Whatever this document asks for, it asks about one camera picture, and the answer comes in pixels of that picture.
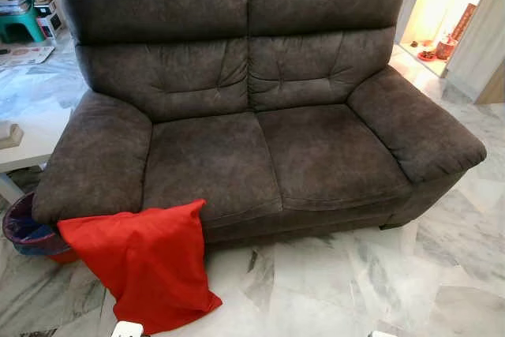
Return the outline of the red pillow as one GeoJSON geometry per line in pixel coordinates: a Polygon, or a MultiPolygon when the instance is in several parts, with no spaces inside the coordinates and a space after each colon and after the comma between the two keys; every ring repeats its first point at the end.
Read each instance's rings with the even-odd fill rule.
{"type": "Polygon", "coordinates": [[[167,332],[215,311],[223,300],[210,290],[198,199],[140,213],[62,220],[58,231],[115,298],[119,321],[145,333],[167,332]]]}

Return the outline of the dark grey fabric sofa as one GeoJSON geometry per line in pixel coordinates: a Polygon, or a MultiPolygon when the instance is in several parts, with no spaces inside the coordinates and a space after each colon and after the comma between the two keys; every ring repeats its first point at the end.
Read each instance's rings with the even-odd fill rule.
{"type": "Polygon", "coordinates": [[[400,227],[482,142],[390,66],[403,0],[62,0],[88,90],[33,218],[203,199],[209,245],[400,227]]]}

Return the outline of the printed floor mat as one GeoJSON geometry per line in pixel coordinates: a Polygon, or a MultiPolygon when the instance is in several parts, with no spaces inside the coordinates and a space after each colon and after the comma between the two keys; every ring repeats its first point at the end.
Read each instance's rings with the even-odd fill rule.
{"type": "Polygon", "coordinates": [[[54,49],[54,46],[0,46],[0,69],[43,63],[54,49]]]}

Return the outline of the brown clay pot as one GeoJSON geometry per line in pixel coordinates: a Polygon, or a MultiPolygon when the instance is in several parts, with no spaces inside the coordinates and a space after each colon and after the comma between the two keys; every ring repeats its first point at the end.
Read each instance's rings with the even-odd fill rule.
{"type": "Polygon", "coordinates": [[[447,62],[457,45],[457,39],[454,39],[451,36],[444,37],[440,39],[439,44],[437,44],[436,49],[434,49],[434,55],[437,59],[447,62]]]}

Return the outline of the white box appliance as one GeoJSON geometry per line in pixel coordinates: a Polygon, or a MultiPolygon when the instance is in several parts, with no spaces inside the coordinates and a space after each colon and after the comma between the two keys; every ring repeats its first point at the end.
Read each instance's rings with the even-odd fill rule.
{"type": "Polygon", "coordinates": [[[58,32],[65,24],[58,12],[57,2],[55,0],[35,1],[35,10],[36,22],[39,29],[43,31],[43,37],[47,39],[58,37],[58,32]]]}

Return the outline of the white low table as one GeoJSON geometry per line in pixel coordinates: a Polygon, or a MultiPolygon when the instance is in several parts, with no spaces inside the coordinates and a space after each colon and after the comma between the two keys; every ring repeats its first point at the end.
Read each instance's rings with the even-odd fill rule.
{"type": "Polygon", "coordinates": [[[46,163],[72,112],[72,107],[65,107],[14,118],[14,123],[23,130],[21,145],[0,149],[0,197],[7,203],[13,204],[23,196],[7,172],[46,163]]]}

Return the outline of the small beige object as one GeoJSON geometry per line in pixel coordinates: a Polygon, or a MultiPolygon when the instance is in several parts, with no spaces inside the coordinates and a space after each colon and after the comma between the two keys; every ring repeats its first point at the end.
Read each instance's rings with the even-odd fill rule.
{"type": "Polygon", "coordinates": [[[21,125],[11,121],[0,121],[0,149],[21,145],[23,131],[21,125]]]}

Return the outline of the green plastic stool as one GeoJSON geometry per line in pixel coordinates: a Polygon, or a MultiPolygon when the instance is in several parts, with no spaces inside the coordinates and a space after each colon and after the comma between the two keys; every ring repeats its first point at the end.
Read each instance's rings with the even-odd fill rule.
{"type": "Polygon", "coordinates": [[[39,29],[35,9],[28,13],[13,16],[0,16],[0,40],[3,43],[40,43],[46,41],[43,31],[39,29]]]}

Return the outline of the stack of books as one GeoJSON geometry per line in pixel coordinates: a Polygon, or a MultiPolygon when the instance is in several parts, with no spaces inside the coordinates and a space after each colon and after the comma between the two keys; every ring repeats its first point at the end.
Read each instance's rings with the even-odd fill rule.
{"type": "Polygon", "coordinates": [[[0,16],[13,16],[28,13],[35,8],[33,0],[0,0],[0,16]]]}

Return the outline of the lit white wall cabinet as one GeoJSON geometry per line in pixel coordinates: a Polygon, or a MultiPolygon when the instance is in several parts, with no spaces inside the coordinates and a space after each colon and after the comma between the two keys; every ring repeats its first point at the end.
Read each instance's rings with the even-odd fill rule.
{"type": "Polygon", "coordinates": [[[504,0],[405,0],[396,42],[415,59],[419,51],[434,51],[440,39],[454,30],[468,4],[475,4],[476,12],[450,59],[426,62],[425,66],[477,105],[502,103],[504,0]]]}

